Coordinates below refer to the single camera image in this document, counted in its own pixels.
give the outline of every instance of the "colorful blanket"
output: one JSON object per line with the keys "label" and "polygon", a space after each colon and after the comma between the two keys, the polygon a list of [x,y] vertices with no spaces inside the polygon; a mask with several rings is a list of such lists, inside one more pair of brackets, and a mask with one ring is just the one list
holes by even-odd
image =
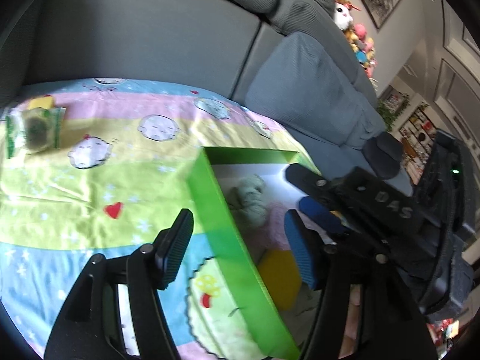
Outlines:
{"label": "colorful blanket", "polygon": [[[185,177],[202,146],[289,150],[308,158],[275,121],[200,88],[83,79],[24,87],[21,100],[39,95],[53,95],[67,109],[61,149],[1,157],[0,297],[40,356],[92,254],[130,254],[170,227],[181,208],[195,212]],[[218,307],[199,298],[207,284]],[[223,318],[236,305],[200,223],[177,279],[159,294],[184,360],[265,357],[240,313]],[[128,335],[128,351],[136,354]]]}

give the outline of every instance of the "pink plush toy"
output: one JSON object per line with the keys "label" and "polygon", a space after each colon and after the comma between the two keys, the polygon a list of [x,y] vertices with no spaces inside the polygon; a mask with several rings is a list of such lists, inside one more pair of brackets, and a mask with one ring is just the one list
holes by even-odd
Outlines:
{"label": "pink plush toy", "polygon": [[365,42],[365,48],[363,49],[364,53],[368,53],[373,49],[374,45],[372,42]]}
{"label": "pink plush toy", "polygon": [[374,65],[370,65],[370,66],[368,66],[368,68],[365,69],[365,71],[367,72],[367,77],[369,79],[371,79],[374,76],[374,70],[375,70]]}
{"label": "pink plush toy", "polygon": [[367,29],[363,24],[355,24],[353,26],[353,32],[357,35],[357,37],[364,42],[365,37],[367,36]]}

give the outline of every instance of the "green box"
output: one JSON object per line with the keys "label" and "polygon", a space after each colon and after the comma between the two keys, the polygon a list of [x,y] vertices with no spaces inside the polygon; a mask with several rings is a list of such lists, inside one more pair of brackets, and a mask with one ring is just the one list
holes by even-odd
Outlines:
{"label": "green box", "polygon": [[296,360],[299,350],[285,327],[215,178],[211,165],[311,163],[297,152],[265,149],[204,148],[187,178],[197,217],[248,330],[267,356]]}

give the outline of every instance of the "sofa backrest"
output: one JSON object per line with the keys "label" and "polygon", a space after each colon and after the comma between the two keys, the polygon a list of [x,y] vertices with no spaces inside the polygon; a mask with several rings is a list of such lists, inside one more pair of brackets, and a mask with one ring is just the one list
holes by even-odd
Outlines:
{"label": "sofa backrest", "polygon": [[375,104],[369,80],[330,15],[315,0],[305,1],[321,14],[279,25],[277,19],[293,12],[298,0],[42,0],[25,79],[11,82],[159,80],[205,88],[243,104],[283,35],[297,29],[315,37],[321,28],[319,41],[334,45],[325,46],[332,59]]}

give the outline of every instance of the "yellow sponge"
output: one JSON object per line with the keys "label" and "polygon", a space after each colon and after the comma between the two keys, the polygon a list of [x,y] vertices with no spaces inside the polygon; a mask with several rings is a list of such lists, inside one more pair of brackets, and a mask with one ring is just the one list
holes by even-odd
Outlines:
{"label": "yellow sponge", "polygon": [[45,109],[53,108],[53,96],[37,97],[28,102],[27,109],[34,109],[38,107]]}
{"label": "yellow sponge", "polygon": [[302,278],[289,250],[268,250],[258,265],[258,272],[272,300],[280,311],[293,307]]}

